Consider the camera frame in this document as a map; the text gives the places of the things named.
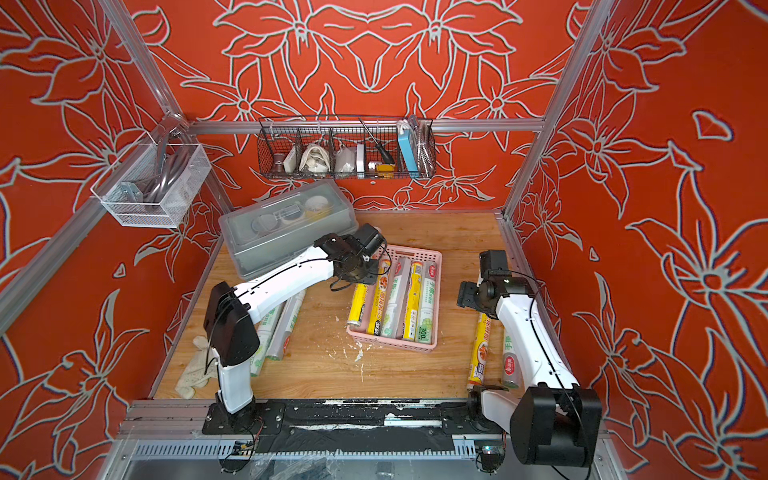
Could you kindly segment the pink plastic basket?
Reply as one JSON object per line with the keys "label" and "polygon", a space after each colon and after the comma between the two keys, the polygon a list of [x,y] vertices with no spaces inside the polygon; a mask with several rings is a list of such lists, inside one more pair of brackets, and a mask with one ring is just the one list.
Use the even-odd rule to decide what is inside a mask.
{"label": "pink plastic basket", "polygon": [[390,245],[377,276],[353,294],[346,332],[361,343],[430,353],[437,346],[442,254]]}

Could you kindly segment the silver foil wrap roll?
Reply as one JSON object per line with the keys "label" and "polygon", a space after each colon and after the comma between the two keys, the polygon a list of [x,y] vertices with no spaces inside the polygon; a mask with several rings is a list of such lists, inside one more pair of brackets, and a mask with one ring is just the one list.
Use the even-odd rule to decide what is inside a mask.
{"label": "silver foil wrap roll", "polygon": [[411,260],[408,257],[401,257],[396,262],[391,291],[383,317],[382,337],[395,338],[398,332],[407,290],[406,277],[410,266]]}

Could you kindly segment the green white wrap roll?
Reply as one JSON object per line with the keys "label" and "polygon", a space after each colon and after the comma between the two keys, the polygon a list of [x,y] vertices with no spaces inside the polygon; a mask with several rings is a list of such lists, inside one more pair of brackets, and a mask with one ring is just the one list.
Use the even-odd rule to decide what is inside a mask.
{"label": "green white wrap roll", "polygon": [[417,318],[416,341],[418,343],[432,343],[436,276],[436,263],[427,262],[423,270],[420,305]]}

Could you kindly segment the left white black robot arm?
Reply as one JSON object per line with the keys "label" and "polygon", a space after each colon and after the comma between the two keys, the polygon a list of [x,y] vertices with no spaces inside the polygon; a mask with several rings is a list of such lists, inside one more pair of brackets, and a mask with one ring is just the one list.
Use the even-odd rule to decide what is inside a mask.
{"label": "left white black robot arm", "polygon": [[386,239],[366,223],[357,231],[326,234],[305,250],[267,273],[230,286],[212,289],[204,320],[208,356],[216,361],[219,388],[216,400],[229,415],[250,407],[250,359],[262,341],[257,324],[278,305],[331,278],[349,285],[372,285],[379,276],[375,254],[386,249]]}

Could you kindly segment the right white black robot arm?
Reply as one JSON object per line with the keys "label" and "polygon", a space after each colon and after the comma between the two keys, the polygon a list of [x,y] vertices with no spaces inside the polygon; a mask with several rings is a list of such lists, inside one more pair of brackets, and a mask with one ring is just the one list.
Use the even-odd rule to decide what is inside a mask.
{"label": "right white black robot arm", "polygon": [[479,280],[464,281],[457,305],[499,321],[512,340],[526,387],[522,397],[495,388],[472,394],[480,415],[509,435],[518,460],[528,465],[581,467],[594,460],[603,409],[583,388],[553,343],[531,280],[508,267],[506,253],[479,254]]}

